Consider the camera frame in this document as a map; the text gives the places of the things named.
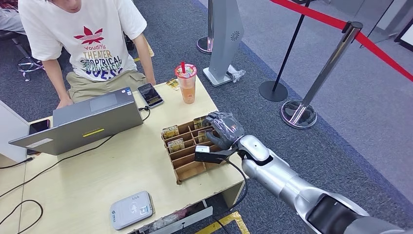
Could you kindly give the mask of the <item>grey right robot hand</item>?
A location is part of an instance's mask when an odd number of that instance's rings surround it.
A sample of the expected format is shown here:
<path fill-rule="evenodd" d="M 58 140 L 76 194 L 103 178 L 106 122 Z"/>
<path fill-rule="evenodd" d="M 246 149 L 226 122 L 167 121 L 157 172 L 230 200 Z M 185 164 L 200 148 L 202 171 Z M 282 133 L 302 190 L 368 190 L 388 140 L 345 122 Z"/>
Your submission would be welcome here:
<path fill-rule="evenodd" d="M 212 131 L 205 133 L 206 137 L 222 150 L 228 150 L 241 137 L 245 135 L 243 126 L 238 122 L 232 113 L 211 112 L 202 122 L 203 125 L 210 125 L 218 133 L 215 136 Z"/>

